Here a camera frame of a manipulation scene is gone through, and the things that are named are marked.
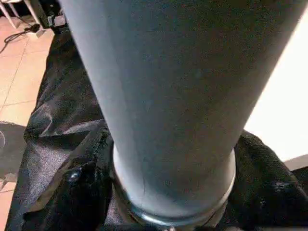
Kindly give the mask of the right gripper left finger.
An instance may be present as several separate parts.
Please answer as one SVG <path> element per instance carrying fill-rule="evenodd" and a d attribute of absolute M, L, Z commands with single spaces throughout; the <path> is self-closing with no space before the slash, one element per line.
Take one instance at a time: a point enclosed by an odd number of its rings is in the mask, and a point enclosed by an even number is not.
<path fill-rule="evenodd" d="M 24 214 L 24 230 L 96 230 L 104 222 L 111 200 L 112 147 L 108 128 L 89 132 Z"/>

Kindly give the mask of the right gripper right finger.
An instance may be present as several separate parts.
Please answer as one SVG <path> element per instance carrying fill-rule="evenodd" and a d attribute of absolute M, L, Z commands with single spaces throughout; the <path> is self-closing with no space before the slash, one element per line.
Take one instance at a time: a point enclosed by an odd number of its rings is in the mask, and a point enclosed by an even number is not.
<path fill-rule="evenodd" d="M 308 175 L 297 177 L 262 140 L 244 131 L 236 178 L 218 228 L 308 227 Z"/>

